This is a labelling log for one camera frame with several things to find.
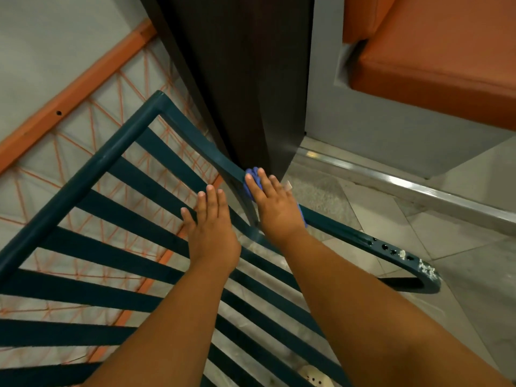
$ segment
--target hand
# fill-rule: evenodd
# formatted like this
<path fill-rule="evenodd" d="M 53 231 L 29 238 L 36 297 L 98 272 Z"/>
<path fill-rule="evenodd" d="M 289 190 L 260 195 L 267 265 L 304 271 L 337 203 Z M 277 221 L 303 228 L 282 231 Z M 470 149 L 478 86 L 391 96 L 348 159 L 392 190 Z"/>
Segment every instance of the hand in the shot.
<path fill-rule="evenodd" d="M 190 268 L 204 265 L 229 276 L 238 264 L 242 246 L 231 227 L 224 191 L 215 192 L 215 188 L 208 185 L 206 193 L 199 192 L 197 224 L 187 208 L 181 208 L 181 215 L 188 233 Z"/>
<path fill-rule="evenodd" d="M 258 205 L 261 229 L 281 248 L 289 239 L 307 233 L 304 221 L 291 191 L 285 191 L 274 175 L 267 178 L 263 168 L 258 169 L 258 176 L 263 191 L 250 174 L 246 175 L 246 184 Z"/>

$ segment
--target forearm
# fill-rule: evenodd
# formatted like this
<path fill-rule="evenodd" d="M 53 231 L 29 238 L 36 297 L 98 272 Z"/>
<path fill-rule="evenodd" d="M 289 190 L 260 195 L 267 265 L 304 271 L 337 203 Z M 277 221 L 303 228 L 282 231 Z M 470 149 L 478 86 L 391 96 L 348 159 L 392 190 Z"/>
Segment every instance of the forearm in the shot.
<path fill-rule="evenodd" d="M 209 265 L 191 267 L 84 386 L 199 385 L 227 278 Z"/>
<path fill-rule="evenodd" d="M 416 306 L 306 232 L 280 247 L 313 317 L 357 387 L 501 380 Z M 450 364 L 455 364 L 451 371 Z"/>

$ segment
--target orange frame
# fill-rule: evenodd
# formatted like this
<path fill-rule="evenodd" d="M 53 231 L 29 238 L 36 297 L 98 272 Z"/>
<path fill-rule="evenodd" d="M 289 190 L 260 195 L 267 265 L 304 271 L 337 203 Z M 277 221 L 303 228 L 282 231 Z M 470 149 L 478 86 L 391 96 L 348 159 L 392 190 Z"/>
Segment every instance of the orange frame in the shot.
<path fill-rule="evenodd" d="M 138 54 L 156 35 L 156 29 L 151 21 L 145 19 L 111 51 L 108 51 L 100 60 L 2 141 L 0 143 L 0 175 Z M 217 188 L 222 181 L 222 177 L 218 175 L 213 185 Z M 180 238 L 186 237 L 186 231 L 183 227 L 180 228 L 177 235 Z M 166 264 L 172 255 L 172 251 L 166 250 L 158 262 Z M 153 279 L 145 279 L 137 292 L 146 293 L 153 282 Z M 125 325 L 131 314 L 132 311 L 122 311 L 114 324 Z M 88 358 L 88 362 L 100 361 L 106 351 L 107 346 L 98 347 Z"/>

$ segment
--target seat cushion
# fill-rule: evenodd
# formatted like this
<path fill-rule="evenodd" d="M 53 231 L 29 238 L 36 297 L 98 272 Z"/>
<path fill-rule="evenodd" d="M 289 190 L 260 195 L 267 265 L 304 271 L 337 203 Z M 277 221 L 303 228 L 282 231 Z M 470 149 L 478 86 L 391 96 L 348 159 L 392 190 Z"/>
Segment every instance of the seat cushion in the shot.
<path fill-rule="evenodd" d="M 394 0 L 344 0 L 343 43 L 372 37 Z"/>
<path fill-rule="evenodd" d="M 397 0 L 350 84 L 516 130 L 516 0 Z"/>

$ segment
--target teal metal chair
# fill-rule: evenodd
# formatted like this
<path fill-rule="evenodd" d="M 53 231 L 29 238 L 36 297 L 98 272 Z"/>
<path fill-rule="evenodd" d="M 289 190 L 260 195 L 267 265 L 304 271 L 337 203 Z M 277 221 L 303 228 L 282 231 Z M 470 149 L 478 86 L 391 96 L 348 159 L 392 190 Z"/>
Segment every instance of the teal metal chair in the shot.
<path fill-rule="evenodd" d="M 206 183 L 148 128 L 157 116 L 161 116 L 181 138 L 219 171 L 227 183 L 233 185 L 238 195 L 243 196 L 241 193 L 244 171 L 222 155 L 171 100 L 163 92 L 158 91 L 3 248 L 0 252 L 0 293 L 141 312 L 152 312 L 157 307 L 161 298 L 155 296 L 20 268 L 23 261 L 37 247 L 41 247 L 142 277 L 169 284 L 177 283 L 183 274 L 179 270 L 58 226 L 72 208 L 78 207 L 168 250 L 188 257 L 188 243 L 185 240 L 92 189 L 100 177 L 108 172 L 177 217 L 181 216 L 180 209 L 182 207 L 190 209 L 195 217 L 195 212 L 184 202 L 122 157 L 126 149 L 136 142 L 191 190 L 199 192 L 205 189 Z M 241 202 L 248 214 L 249 221 L 257 224 L 251 202 L 245 198 L 241 198 Z M 387 260 L 414 275 L 413 278 L 380 279 L 386 285 L 404 292 L 436 293 L 439 291 L 441 283 L 438 274 L 434 268 L 418 257 L 410 253 L 400 253 L 400 249 L 397 247 L 347 227 L 304 206 L 301 206 L 301 210 L 308 225 Z M 231 210 L 231 219 L 233 225 L 242 234 L 269 250 L 278 252 L 257 227 L 248 225 L 233 210 Z M 245 248 L 242 248 L 241 257 L 299 291 L 296 280 L 286 270 Z M 230 278 L 324 337 L 309 312 L 238 269 L 231 273 Z M 244 300 L 224 290 L 222 301 L 340 385 L 351 385 L 339 364 L 322 355 Z M 310 385 L 295 370 L 289 368 L 220 315 L 217 316 L 216 329 L 287 385 Z M 0 319 L 0 346 L 120 345 L 134 331 L 133 327 Z M 238 385 L 260 385 L 247 371 L 216 346 L 211 345 L 208 358 Z M 80 384 L 99 365 L 100 363 L 83 363 L 8 368 L 0 370 L 0 384 L 24 387 Z M 214 384 L 208 378 L 203 377 L 202 385 Z"/>

